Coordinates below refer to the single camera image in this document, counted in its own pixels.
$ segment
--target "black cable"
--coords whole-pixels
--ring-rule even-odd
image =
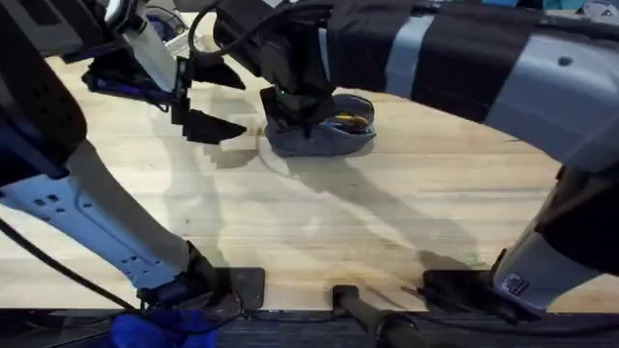
[[[157,327],[163,330],[168,330],[171,332],[175,332],[177,334],[194,335],[194,334],[210,334],[228,325],[229,323],[231,323],[232,321],[240,317],[245,317],[248,320],[253,319],[253,320],[262,321],[262,322],[279,322],[279,323],[289,323],[289,324],[324,324],[324,323],[328,323],[328,322],[339,319],[339,317],[333,313],[331,317],[326,318],[326,319],[319,319],[319,320],[262,318],[259,315],[256,315],[254,312],[244,310],[243,299],[237,293],[233,293],[233,296],[235,296],[235,299],[237,303],[239,304],[239,311],[236,314],[215,324],[212,328],[203,330],[203,331],[185,331],[185,330],[180,330],[176,328],[165,327],[157,323],[153,319],[149,318],[148,316],[144,315],[144,313],[142,313],[141,311],[135,309],[131,304],[125,302],[124,300],[120,299],[116,295],[101,288],[99,285],[93,283],[92,281],[84,278],[81,275],[78,275],[74,271],[62,265],[60,262],[56,261],[51,256],[47,255],[42,250],[40,250],[38,247],[34,246],[32,243],[26,240],[17,231],[15,231],[5,220],[1,218],[0,218],[0,230],[7,237],[9,237],[9,239],[17,243],[20,247],[23,247],[30,254],[32,254],[39,260],[41,260],[43,263],[45,263],[47,266],[51,267],[58,273],[70,278],[71,280],[79,283],[80,285],[107,298],[108,300],[118,304],[119,306],[127,310],[119,314],[111,315],[108,318],[103,319],[102,321],[107,320],[107,319],[112,319],[116,316],[123,315],[123,314],[135,315],[153,325],[156,325]],[[607,333],[619,331],[619,323],[596,325],[596,326],[591,326],[591,327],[586,327],[586,328],[581,328],[581,329],[576,329],[576,330],[569,330],[569,331],[534,331],[534,330],[515,330],[515,329],[500,329],[500,328],[491,328],[491,327],[477,327],[477,326],[468,326],[468,325],[462,325],[462,324],[456,324],[456,323],[448,323],[440,319],[434,319],[434,318],[425,316],[424,314],[415,313],[415,312],[402,313],[402,315],[403,316],[399,315],[398,319],[401,320],[405,316],[415,317],[417,319],[430,322],[434,325],[439,325],[439,326],[450,328],[450,329],[459,329],[459,330],[465,330],[469,332],[482,333],[482,334],[503,334],[503,335],[530,336],[530,337],[546,337],[546,338],[573,338],[573,337],[591,336],[591,335],[596,335],[596,334],[607,334]],[[416,327],[413,319],[412,318],[409,318],[409,319],[410,319],[410,324]]]
[[[169,21],[170,21],[170,20],[172,20],[172,19],[178,19],[178,20],[181,22],[181,24],[183,24],[183,27],[184,27],[185,29],[187,29],[187,28],[188,28],[188,27],[187,27],[187,24],[185,24],[185,22],[183,21],[183,18],[181,18],[179,15],[175,14],[174,12],[172,12],[172,11],[168,10],[168,9],[167,9],[167,8],[165,8],[165,7],[162,7],[162,6],[157,6],[157,5],[149,5],[149,6],[147,6],[147,7],[146,7],[146,9],[147,9],[147,10],[148,10],[148,9],[158,9],[158,10],[162,10],[163,12],[165,12],[165,13],[167,13],[167,14],[169,14],[169,15],[172,15],[172,18],[170,18],[170,19],[168,19],[168,20],[166,20],[166,21],[165,21],[166,23],[167,23],[167,22],[169,22]]]
[[[9,239],[11,239],[13,242],[17,243],[20,247],[23,247],[31,255],[38,258],[41,262],[45,263],[47,266],[54,269],[56,272],[62,274],[63,276],[68,277],[72,281],[90,289],[91,291],[96,292],[97,294],[105,297],[106,299],[114,302],[115,304],[121,306],[124,309],[135,309],[134,306],[132,306],[125,300],[103,289],[101,286],[93,283],[92,281],[86,279],[85,277],[75,273],[74,271],[67,268],[65,265],[61,264],[60,262],[56,261],[51,256],[47,255],[44,251],[42,251],[37,246],[33,245],[27,239],[21,236],[5,220],[1,218],[0,218],[0,230],[2,230],[2,233],[4,233],[7,237],[9,237]]]
[[[586,337],[596,334],[608,334],[611,332],[619,331],[619,323],[611,323],[604,325],[596,325],[591,327],[580,328],[576,330],[565,331],[537,331],[537,330],[518,330],[518,329],[500,329],[492,327],[478,327],[462,325],[457,323],[448,323],[440,319],[428,317],[421,313],[407,312],[407,316],[415,317],[416,319],[424,320],[434,325],[442,326],[450,329],[465,330],[474,333],[481,334],[502,334],[502,335],[514,335],[514,336],[526,336],[526,337],[539,337],[539,338],[575,338]]]
[[[272,24],[276,23],[279,20],[282,20],[284,17],[286,17],[288,15],[294,15],[296,13],[306,12],[306,11],[323,10],[324,12],[321,12],[320,14],[322,16],[324,16],[324,15],[327,15],[328,11],[333,8],[333,3],[331,1],[328,1],[328,0],[325,0],[325,1],[304,1],[302,3],[295,3],[295,4],[291,4],[291,5],[284,5],[284,6],[281,6],[279,8],[276,8],[271,14],[269,14],[266,17],[262,18],[250,30],[246,31],[245,33],[243,33],[243,35],[241,35],[239,38],[237,38],[234,42],[232,42],[230,44],[227,44],[226,46],[222,47],[220,50],[212,51],[212,52],[201,51],[201,50],[199,50],[195,46],[195,43],[193,41],[194,38],[195,38],[195,30],[197,29],[197,26],[200,23],[200,21],[202,20],[202,18],[206,14],[211,12],[213,9],[215,9],[217,7],[217,5],[219,3],[221,3],[221,1],[225,1],[225,0],[213,0],[211,3],[206,5],[197,14],[195,19],[193,20],[192,25],[190,26],[189,34],[188,34],[188,40],[189,40],[188,44],[189,44],[189,47],[190,47],[190,51],[193,52],[194,54],[204,54],[204,55],[206,55],[208,57],[211,57],[211,58],[222,57],[222,56],[224,56],[224,55],[234,51],[235,49],[237,49],[242,44],[244,44],[247,40],[249,40],[258,31],[263,30],[267,26],[272,25]]]
[[[331,316],[324,319],[279,319],[279,318],[264,318],[259,315],[255,311],[249,312],[247,316],[248,320],[253,320],[257,322],[266,322],[266,323],[281,323],[281,324],[326,324],[334,322],[340,319],[340,316],[335,315],[331,312]]]

